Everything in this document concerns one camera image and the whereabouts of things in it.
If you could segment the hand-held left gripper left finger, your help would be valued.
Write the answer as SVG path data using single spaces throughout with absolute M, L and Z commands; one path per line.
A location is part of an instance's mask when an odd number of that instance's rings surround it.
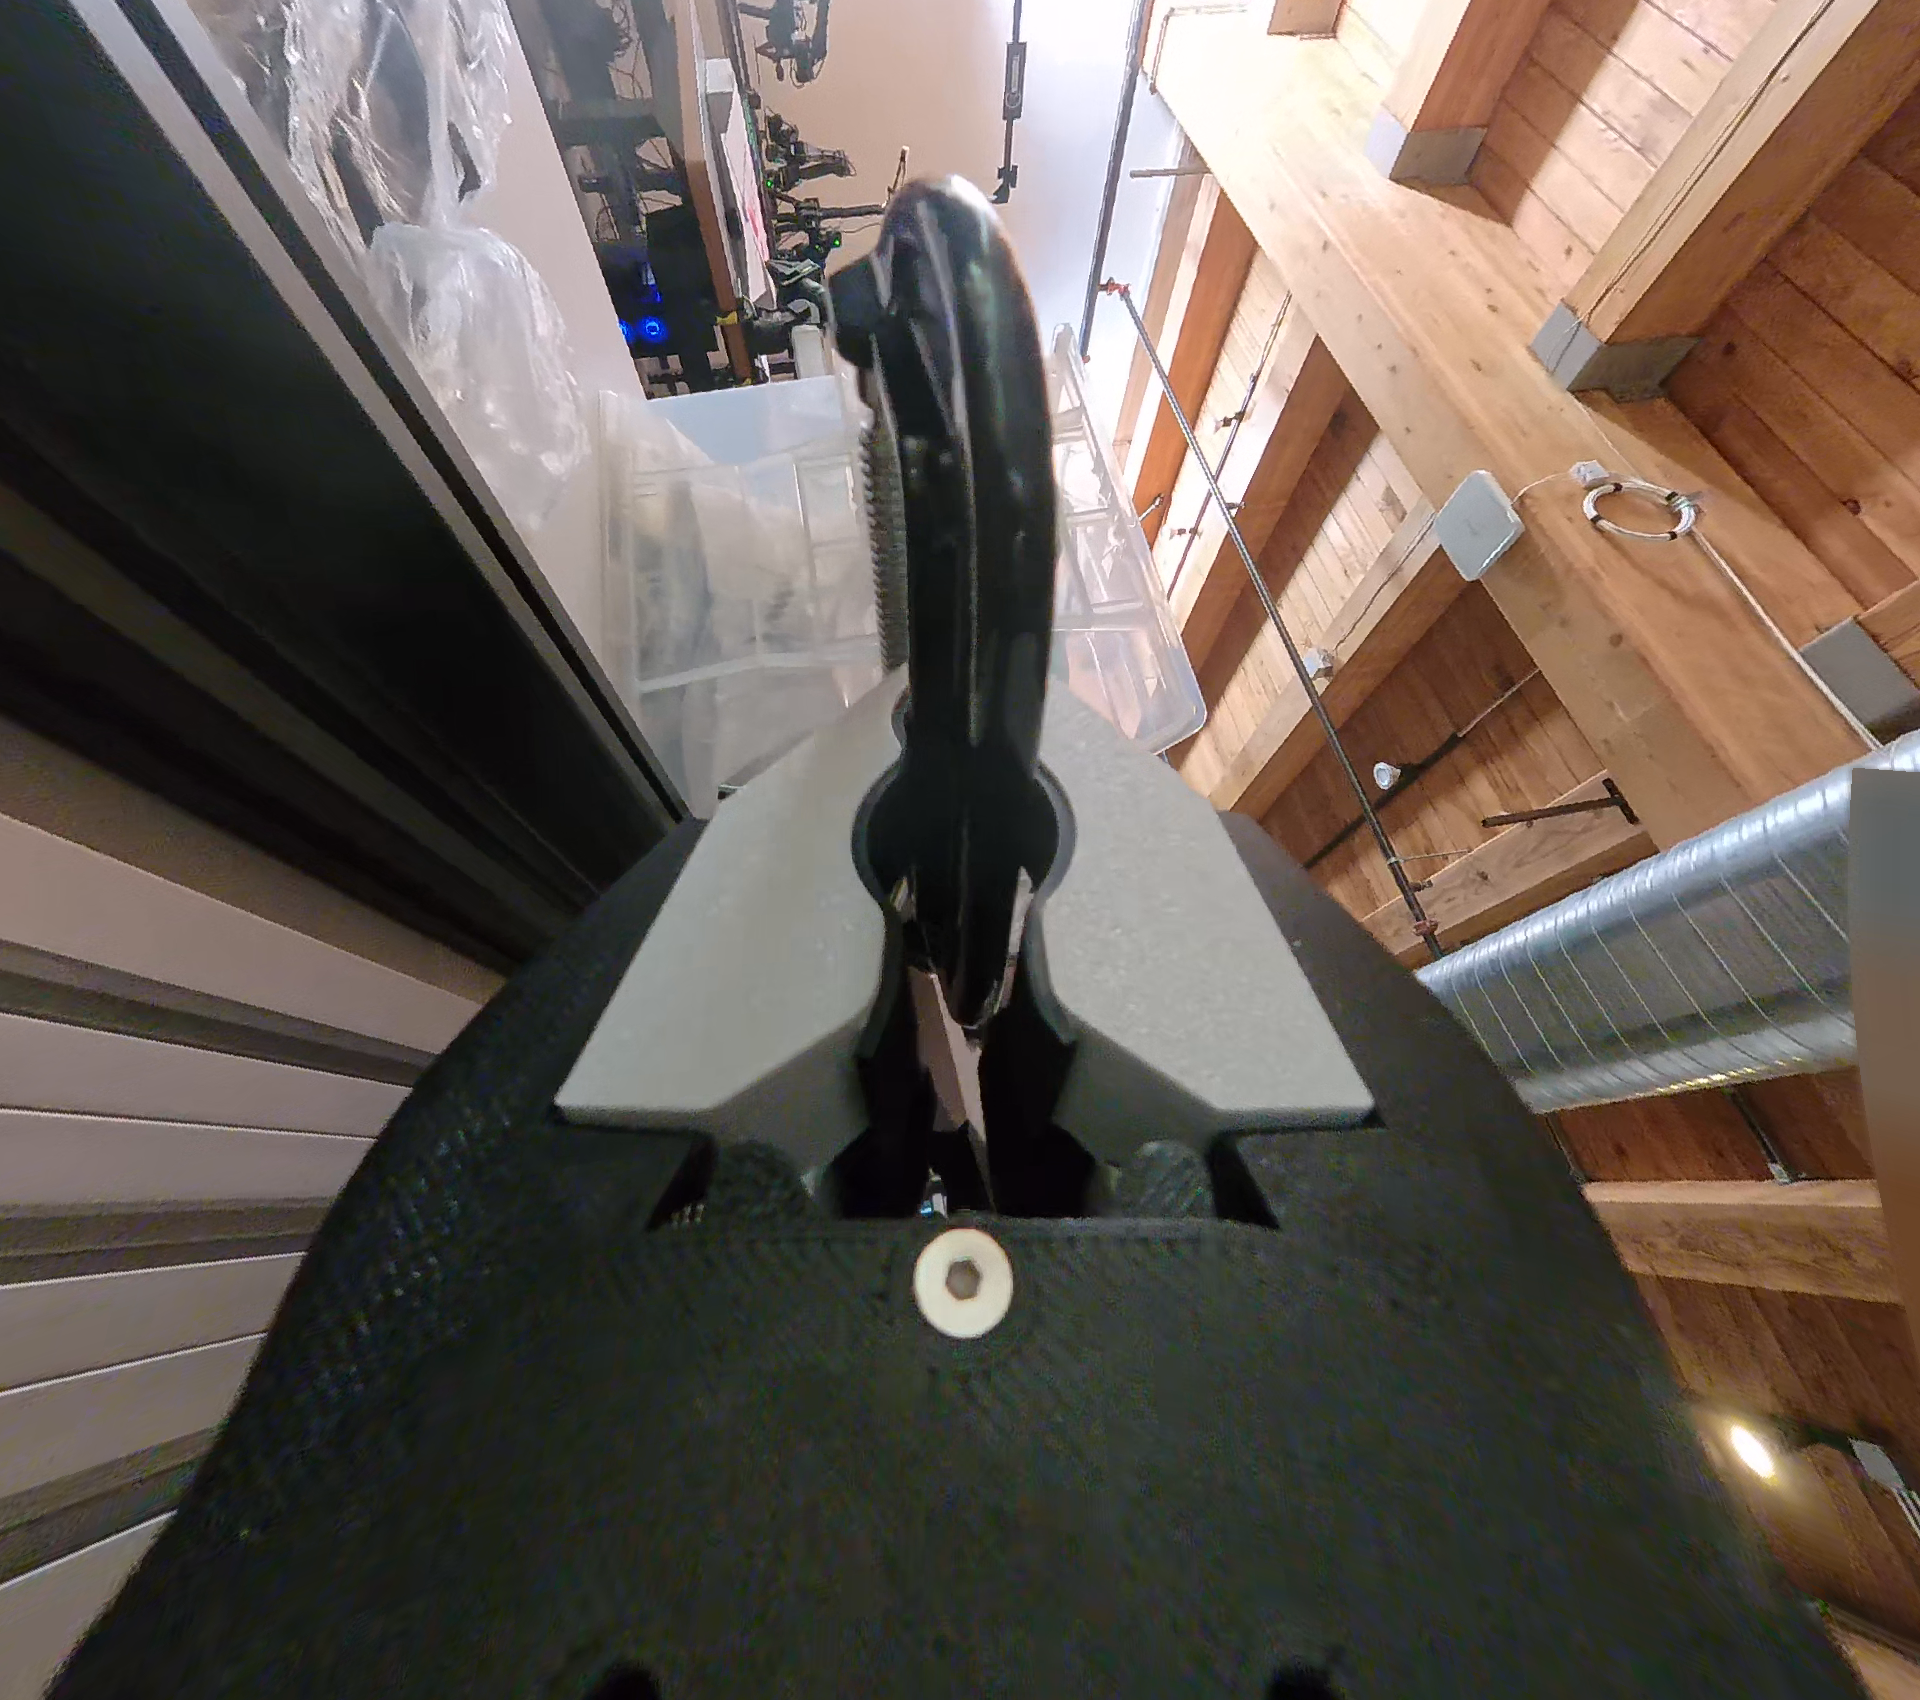
M 924 1067 L 856 824 L 899 764 L 875 685 L 721 800 L 553 1096 L 578 1128 L 760 1143 L 843 1208 L 920 1208 Z

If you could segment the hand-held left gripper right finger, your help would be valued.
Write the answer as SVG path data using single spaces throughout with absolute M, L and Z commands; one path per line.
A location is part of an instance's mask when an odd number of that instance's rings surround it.
M 1367 1124 L 1376 1099 L 1223 818 L 1051 687 L 1056 847 L 989 1019 L 996 1208 L 1088 1208 L 1102 1165 Z

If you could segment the black C-clamp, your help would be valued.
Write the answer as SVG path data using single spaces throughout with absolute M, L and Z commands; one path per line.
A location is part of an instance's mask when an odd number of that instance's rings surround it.
M 1058 567 L 1043 344 L 996 209 L 961 176 L 907 180 L 828 297 L 870 413 L 880 654 L 906 670 L 899 752 L 856 856 L 878 896 L 906 889 L 947 1011 L 976 1027 L 1020 882 L 1043 882 L 1058 841 L 1039 764 Z

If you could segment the pile of bagged black clamps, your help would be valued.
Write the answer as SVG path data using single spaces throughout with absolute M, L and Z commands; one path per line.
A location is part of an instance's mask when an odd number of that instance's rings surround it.
M 589 439 L 564 313 L 473 207 L 512 124 L 507 0 L 238 0 L 218 37 L 491 496 L 540 529 Z

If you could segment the thin metal ceiling rod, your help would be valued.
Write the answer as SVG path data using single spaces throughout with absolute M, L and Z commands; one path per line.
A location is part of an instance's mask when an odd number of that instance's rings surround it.
M 1276 634 L 1276 638 L 1277 638 L 1277 641 L 1280 641 L 1280 645 L 1281 645 L 1281 650 L 1284 650 L 1284 654 L 1286 654 L 1286 659 L 1288 659 L 1288 663 L 1290 663 L 1290 667 L 1292 667 L 1292 671 L 1293 671 L 1293 676 L 1295 676 L 1295 679 L 1298 679 L 1298 685 L 1299 685 L 1299 689 L 1302 689 L 1302 694 L 1303 694 L 1303 697 L 1306 697 L 1306 702 L 1308 702 L 1308 707 L 1310 707 L 1311 715 L 1316 717 L 1316 721 L 1318 721 L 1318 725 L 1319 725 L 1319 730 L 1322 730 L 1322 733 L 1324 733 L 1326 747 L 1327 747 L 1327 749 L 1332 752 L 1332 755 L 1338 760 L 1338 764 L 1340 764 L 1340 768 L 1341 768 L 1341 774 L 1345 775 L 1345 780 L 1347 780 L 1347 783 L 1349 783 L 1349 787 L 1352 787 L 1352 793 L 1353 793 L 1353 798 L 1356 798 L 1356 806 L 1358 806 L 1358 812 L 1360 812 L 1360 815 L 1362 815 L 1362 822 L 1366 824 L 1366 828 L 1367 828 L 1367 831 L 1370 831 L 1370 836 L 1371 836 L 1371 839 L 1373 839 L 1373 844 L 1376 844 L 1376 847 L 1378 847 L 1378 852 L 1380 852 L 1380 857 L 1381 857 L 1386 869 L 1387 869 L 1387 872 L 1391 874 L 1391 877 L 1393 877 L 1393 883 L 1395 883 L 1395 887 L 1397 887 L 1397 891 L 1400 891 L 1400 897 L 1401 897 L 1401 901 L 1404 901 L 1404 907 L 1405 907 L 1405 912 L 1407 912 L 1407 921 L 1409 921 L 1409 925 L 1411 925 L 1414 937 L 1416 937 L 1419 943 L 1426 945 L 1428 953 L 1430 953 L 1433 959 L 1438 959 L 1438 958 L 1441 956 L 1441 943 L 1439 943 L 1439 939 L 1438 939 L 1435 923 L 1428 918 L 1428 912 L 1426 912 L 1426 907 L 1423 907 L 1423 903 L 1421 903 L 1421 900 L 1419 900 L 1419 887 L 1418 887 L 1418 883 L 1416 883 L 1416 882 L 1407 875 L 1407 872 L 1405 872 L 1404 854 L 1401 854 L 1397 847 L 1393 847 L 1393 844 L 1391 844 L 1391 839 L 1390 839 L 1390 834 L 1387 834 L 1387 830 L 1384 828 L 1384 822 L 1380 820 L 1380 812 L 1378 812 L 1371 796 L 1370 796 L 1367 790 L 1366 790 L 1366 782 L 1363 782 L 1362 775 L 1358 774 L 1356 762 L 1353 762 L 1352 754 L 1345 749 L 1345 745 L 1344 745 L 1344 742 L 1341 742 L 1341 737 L 1340 737 L 1340 733 L 1338 733 L 1338 723 L 1334 721 L 1334 717 L 1332 717 L 1332 713 L 1330 713 L 1330 710 L 1327 710 L 1327 706 L 1326 706 L 1324 694 L 1322 694 L 1322 689 L 1319 689 L 1313 674 L 1310 671 L 1308 661 L 1306 661 L 1302 650 L 1298 648 L 1298 644 L 1293 641 L 1290 630 L 1288 630 L 1286 624 L 1284 624 L 1284 615 L 1281 615 L 1277 598 L 1274 595 L 1274 592 L 1270 590 L 1270 586 L 1268 586 L 1268 581 L 1265 581 L 1265 578 L 1264 578 L 1264 573 L 1261 573 L 1260 560 L 1253 555 L 1251 547 L 1248 546 L 1248 541 L 1245 541 L 1245 538 L 1243 538 L 1242 525 L 1239 525 L 1239 522 L 1238 522 L 1236 506 L 1229 504 L 1229 500 L 1225 498 L 1225 492 L 1223 492 L 1223 488 L 1221 488 L 1221 483 L 1220 483 L 1220 466 L 1221 466 L 1223 462 L 1218 462 L 1218 464 L 1207 464 L 1207 462 L 1206 462 L 1206 449 L 1203 449 L 1202 444 L 1197 442 L 1197 433 L 1196 433 L 1196 430 L 1194 430 L 1194 425 L 1191 425 L 1191 421 L 1189 421 L 1189 417 L 1187 417 L 1187 411 L 1186 411 L 1186 407 L 1181 405 L 1179 395 L 1173 391 L 1172 375 L 1170 375 L 1170 372 L 1168 372 L 1161 355 L 1157 354 L 1152 338 L 1150 338 L 1147 332 L 1146 332 L 1146 323 L 1143 323 L 1143 318 L 1142 318 L 1142 313 L 1139 313 L 1139 305 L 1137 305 L 1137 301 L 1136 301 L 1136 297 L 1134 297 L 1132 287 L 1130 287 L 1126 282 L 1116 279 L 1113 276 L 1105 276 L 1103 279 L 1100 279 L 1096 291 L 1097 291 L 1097 295 L 1116 295 L 1118 301 L 1121 304 L 1121 307 L 1126 309 L 1127 318 L 1132 320 L 1132 323 L 1134 323 L 1134 328 L 1136 328 L 1136 333 L 1137 333 L 1137 340 L 1139 340 L 1139 344 L 1142 344 L 1143 349 L 1146 349 L 1147 361 L 1150 361 L 1154 374 L 1156 374 L 1156 375 L 1159 377 L 1159 382 L 1161 382 L 1164 397 L 1165 397 L 1165 401 L 1170 403 L 1170 411 L 1172 411 L 1172 415 L 1173 415 L 1173 420 L 1176 420 L 1176 424 L 1177 424 L 1177 427 L 1179 427 L 1179 431 L 1181 431 L 1181 436 L 1184 436 L 1184 439 L 1186 439 L 1186 444 L 1187 444 L 1187 449 L 1189 449 L 1191 458 L 1196 459 L 1196 464 L 1197 464 L 1199 470 L 1202 470 L 1202 476 L 1203 476 L 1203 479 L 1206 479 L 1206 488 L 1207 488 L 1207 492 L 1209 492 L 1212 506 L 1214 506 L 1214 509 L 1215 509 L 1218 516 L 1220 516 L 1220 523 L 1223 525 L 1225 535 L 1227 535 L 1234 552 L 1238 554 L 1238 558 L 1239 558 L 1239 562 L 1242 562 L 1242 565 L 1243 565 L 1243 569 L 1245 569 L 1245 575 L 1248 575 L 1248 581 L 1249 581 L 1249 586 L 1251 586 L 1251 592 L 1253 592 L 1253 595 L 1257 598 L 1260 607 L 1261 607 L 1265 619 L 1270 621 L 1270 626 L 1271 626 L 1271 630 L 1274 630 L 1274 634 Z

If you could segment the clear plastic storage bin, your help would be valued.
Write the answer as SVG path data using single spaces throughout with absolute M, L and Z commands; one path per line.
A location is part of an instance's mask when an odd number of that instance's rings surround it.
M 1154 754 L 1203 695 L 1074 335 L 1046 355 L 1060 529 L 1051 678 Z M 852 368 L 601 400 L 603 666 L 699 818 L 881 676 Z

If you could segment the white ceiling access point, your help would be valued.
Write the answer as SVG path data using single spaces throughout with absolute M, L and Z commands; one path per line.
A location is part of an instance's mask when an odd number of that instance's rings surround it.
M 1516 501 L 1488 467 L 1474 467 L 1431 516 L 1435 543 L 1465 583 L 1478 583 L 1524 535 Z

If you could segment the grey aluminium extrusion beam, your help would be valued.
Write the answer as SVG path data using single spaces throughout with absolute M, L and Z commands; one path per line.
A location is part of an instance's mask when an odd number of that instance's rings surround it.
M 2 828 L 3 1696 L 40 1696 L 505 961 L 13 717 Z

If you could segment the grey vertical pipe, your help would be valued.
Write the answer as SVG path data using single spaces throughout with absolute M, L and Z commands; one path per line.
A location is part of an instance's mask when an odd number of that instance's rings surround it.
M 1147 0 L 1132 0 L 1126 18 L 1126 32 L 1120 51 L 1120 80 L 1116 90 L 1116 110 L 1108 142 L 1108 159 L 1100 186 L 1097 211 L 1092 233 L 1092 248 L 1081 295 L 1081 309 L 1076 326 L 1077 358 L 1085 361 L 1092 355 L 1092 332 L 1096 322 L 1096 301 L 1105 279 L 1105 258 L 1112 239 L 1118 187 L 1121 182 L 1124 156 L 1134 126 L 1137 103 L 1139 58 L 1146 27 Z

